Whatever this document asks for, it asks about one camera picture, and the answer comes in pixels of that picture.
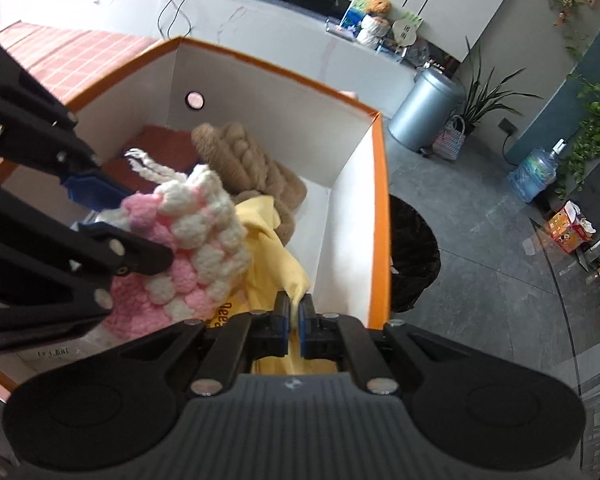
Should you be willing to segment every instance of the blue water bottle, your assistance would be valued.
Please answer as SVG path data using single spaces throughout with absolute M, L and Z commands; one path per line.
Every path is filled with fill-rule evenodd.
M 511 188 L 524 202 L 531 202 L 538 193 L 555 182 L 558 155 L 566 145 L 567 143 L 560 139 L 551 153 L 536 148 L 516 170 L 509 173 L 508 181 Z

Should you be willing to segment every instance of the hanging plant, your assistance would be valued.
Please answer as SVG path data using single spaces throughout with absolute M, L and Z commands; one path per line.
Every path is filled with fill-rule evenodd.
M 600 158 L 600 85 L 584 78 L 578 93 L 581 99 L 593 99 L 585 105 L 589 116 L 580 121 L 577 137 L 569 153 L 563 156 L 558 168 L 556 193 L 561 199 L 566 196 L 566 182 L 573 177 L 578 191 L 582 191 L 586 163 Z
M 577 0 L 549 0 L 551 9 L 558 12 L 554 27 L 564 27 L 563 37 L 567 42 L 565 48 L 578 61 L 589 48 L 589 35 L 581 34 L 574 25 L 574 20 L 578 19 L 578 9 L 583 5 L 584 2 Z

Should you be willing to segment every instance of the black trash bag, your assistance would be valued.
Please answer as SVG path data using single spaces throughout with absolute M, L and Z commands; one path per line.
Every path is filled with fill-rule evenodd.
M 440 250 L 424 218 L 393 195 L 391 208 L 391 310 L 411 310 L 440 273 Z

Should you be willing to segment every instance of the gray tile floor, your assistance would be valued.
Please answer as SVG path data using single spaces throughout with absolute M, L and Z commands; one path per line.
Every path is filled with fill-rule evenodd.
M 574 354 L 600 342 L 600 284 L 586 286 L 574 258 L 538 235 L 530 219 L 542 218 L 510 191 L 509 167 L 471 137 L 455 163 L 389 135 L 386 152 L 391 193 L 429 223 L 442 255 L 438 279 L 397 316 L 518 364 L 560 368 L 576 387 Z

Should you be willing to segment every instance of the red checkered tablecloth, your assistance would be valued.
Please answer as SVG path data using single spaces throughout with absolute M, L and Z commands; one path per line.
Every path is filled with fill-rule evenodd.
M 63 103 L 155 43 L 99 30 L 0 23 L 0 46 Z

